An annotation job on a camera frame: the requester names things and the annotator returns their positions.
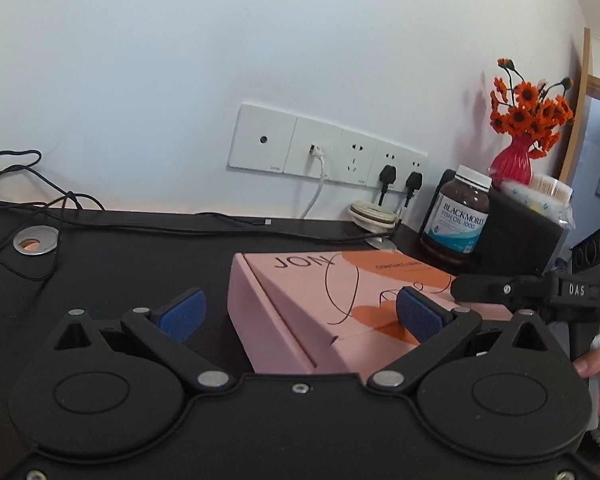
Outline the pink cardboard box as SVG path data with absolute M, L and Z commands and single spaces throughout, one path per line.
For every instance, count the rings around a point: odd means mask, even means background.
M 367 378 L 418 344 L 396 316 L 400 290 L 451 310 L 453 280 L 397 250 L 237 254 L 227 312 L 258 374 Z

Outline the black appliance cabinet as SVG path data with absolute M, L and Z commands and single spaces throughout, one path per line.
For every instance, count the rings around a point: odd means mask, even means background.
M 455 171 L 445 171 L 437 187 L 437 192 L 434 194 L 434 199 L 442 185 L 454 177 Z M 434 199 L 431 202 L 428 217 L 434 206 Z M 566 236 L 566 230 L 540 214 L 514 202 L 501 191 L 494 190 L 492 180 L 489 200 L 489 217 L 470 258 L 465 262 L 456 263 L 434 255 L 466 273 L 543 274 L 555 258 L 559 245 Z

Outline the clear wrapped packet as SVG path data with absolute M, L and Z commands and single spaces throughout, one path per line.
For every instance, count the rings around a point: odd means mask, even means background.
M 500 190 L 514 202 L 540 214 L 561 228 L 567 230 L 576 228 L 571 206 L 558 200 L 558 198 L 512 180 L 503 181 Z

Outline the cotton swab box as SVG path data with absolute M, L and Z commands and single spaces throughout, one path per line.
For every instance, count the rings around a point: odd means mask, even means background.
M 530 181 L 530 188 L 544 195 L 553 197 L 563 204 L 569 204 L 573 189 L 564 182 L 547 174 L 534 174 Z

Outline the brown fish oil bottle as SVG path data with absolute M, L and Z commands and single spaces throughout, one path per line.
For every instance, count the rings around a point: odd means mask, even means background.
M 440 188 L 420 240 L 439 258 L 461 263 L 474 252 L 490 212 L 491 178 L 460 165 Z

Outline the red ribbed vase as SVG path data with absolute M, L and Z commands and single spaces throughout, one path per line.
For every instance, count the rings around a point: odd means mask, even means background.
M 507 148 L 498 153 L 489 168 L 494 188 L 500 188 L 505 181 L 529 184 L 532 177 L 530 162 L 531 136 L 515 136 Z

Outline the silver desk grommet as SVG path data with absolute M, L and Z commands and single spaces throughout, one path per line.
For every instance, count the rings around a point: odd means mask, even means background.
M 58 243 L 59 231 L 53 226 L 28 226 L 17 232 L 12 240 L 16 252 L 30 257 L 53 252 Z

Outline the orange flower bouquet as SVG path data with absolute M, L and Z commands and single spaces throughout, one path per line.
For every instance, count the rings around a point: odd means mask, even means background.
M 546 157 L 560 140 L 562 128 L 573 123 L 574 113 L 566 99 L 573 87 L 572 79 L 532 84 L 510 58 L 499 58 L 496 64 L 505 77 L 493 79 L 491 128 L 513 140 L 526 140 L 531 159 Z

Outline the black wall plug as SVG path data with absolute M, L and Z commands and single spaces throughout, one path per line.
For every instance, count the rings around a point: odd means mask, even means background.
M 405 181 L 405 202 L 404 208 L 411 203 L 412 198 L 422 187 L 424 176 L 418 171 L 412 171 Z
M 381 206 L 384 203 L 389 186 L 396 182 L 396 167 L 392 165 L 386 165 L 384 168 L 382 168 L 378 180 L 380 182 L 380 195 L 377 205 Z

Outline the white wall socket strip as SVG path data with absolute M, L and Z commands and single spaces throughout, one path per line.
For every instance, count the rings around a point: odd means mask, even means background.
M 426 174 L 428 156 L 366 133 L 262 106 L 239 109 L 227 166 L 379 188 L 379 175 L 396 168 L 391 191 L 412 172 Z

